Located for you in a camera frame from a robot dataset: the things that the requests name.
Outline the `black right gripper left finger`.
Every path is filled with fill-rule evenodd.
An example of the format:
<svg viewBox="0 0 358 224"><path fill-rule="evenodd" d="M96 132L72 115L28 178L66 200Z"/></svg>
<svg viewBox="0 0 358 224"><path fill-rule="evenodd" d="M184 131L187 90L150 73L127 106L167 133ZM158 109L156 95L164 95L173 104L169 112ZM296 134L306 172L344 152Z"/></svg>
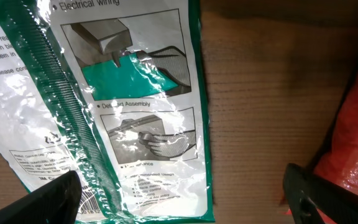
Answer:
<svg viewBox="0 0 358 224"><path fill-rule="evenodd" d="M81 182L69 171L0 210L0 224L74 224Z"/></svg>

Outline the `green white packet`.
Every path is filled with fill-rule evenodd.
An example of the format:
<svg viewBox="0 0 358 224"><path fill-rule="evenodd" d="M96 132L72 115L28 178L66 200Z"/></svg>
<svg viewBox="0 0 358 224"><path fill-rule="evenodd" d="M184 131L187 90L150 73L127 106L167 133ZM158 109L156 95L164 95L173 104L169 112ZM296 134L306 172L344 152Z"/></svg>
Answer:
<svg viewBox="0 0 358 224"><path fill-rule="evenodd" d="M200 2L0 0L0 155L77 223L212 223Z"/></svg>

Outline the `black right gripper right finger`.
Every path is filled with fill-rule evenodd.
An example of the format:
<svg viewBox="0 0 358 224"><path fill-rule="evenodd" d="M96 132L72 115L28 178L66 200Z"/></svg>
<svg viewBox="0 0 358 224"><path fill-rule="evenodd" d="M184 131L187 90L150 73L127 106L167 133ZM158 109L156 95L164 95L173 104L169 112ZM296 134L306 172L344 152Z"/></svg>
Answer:
<svg viewBox="0 0 358 224"><path fill-rule="evenodd" d="M289 163L283 176L285 198L296 224L358 223L358 195Z"/></svg>

